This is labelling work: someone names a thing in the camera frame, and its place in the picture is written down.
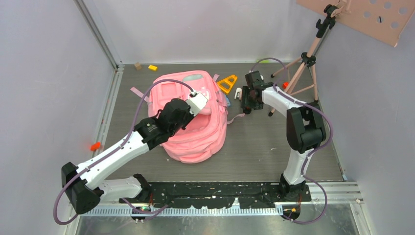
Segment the pink student backpack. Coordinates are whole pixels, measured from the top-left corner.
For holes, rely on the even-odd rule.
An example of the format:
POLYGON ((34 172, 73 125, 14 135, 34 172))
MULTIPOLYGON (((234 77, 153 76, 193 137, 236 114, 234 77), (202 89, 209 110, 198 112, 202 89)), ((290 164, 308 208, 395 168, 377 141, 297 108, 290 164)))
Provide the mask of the pink student backpack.
POLYGON ((216 78, 203 70, 185 71, 159 77, 161 83, 152 88, 148 95, 135 87, 130 89, 147 102, 150 117, 173 98, 190 98, 190 90, 179 84, 179 81, 201 92, 208 99, 206 106, 185 130, 179 130, 161 144, 171 158, 185 164, 195 164, 207 160, 223 147, 227 125, 232 120, 228 120, 226 95, 216 84, 216 78))

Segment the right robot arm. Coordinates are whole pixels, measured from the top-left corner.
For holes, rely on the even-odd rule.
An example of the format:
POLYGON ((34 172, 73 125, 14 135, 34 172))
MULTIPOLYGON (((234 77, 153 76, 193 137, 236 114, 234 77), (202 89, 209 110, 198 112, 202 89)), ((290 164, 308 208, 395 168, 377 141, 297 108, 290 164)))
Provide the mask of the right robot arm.
POLYGON ((318 103, 293 98, 272 82, 264 82, 259 71, 245 75, 241 109, 244 114, 269 105, 286 118, 286 139, 291 148, 288 164, 281 174, 277 197, 292 201, 305 190, 305 173, 314 151, 326 139, 318 103))

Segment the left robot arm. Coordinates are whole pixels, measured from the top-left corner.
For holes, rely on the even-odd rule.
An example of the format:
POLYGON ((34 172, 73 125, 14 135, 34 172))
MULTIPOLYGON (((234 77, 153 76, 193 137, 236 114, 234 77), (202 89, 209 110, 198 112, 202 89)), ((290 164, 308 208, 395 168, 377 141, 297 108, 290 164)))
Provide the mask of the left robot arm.
POLYGON ((117 144, 89 161, 61 168, 62 188, 77 214, 85 214, 101 201, 134 198, 143 203, 149 199, 150 189, 138 176, 121 180, 107 177, 133 158, 167 142, 186 126, 206 106, 206 99, 198 94, 188 100, 174 98, 152 117, 142 119, 117 144))

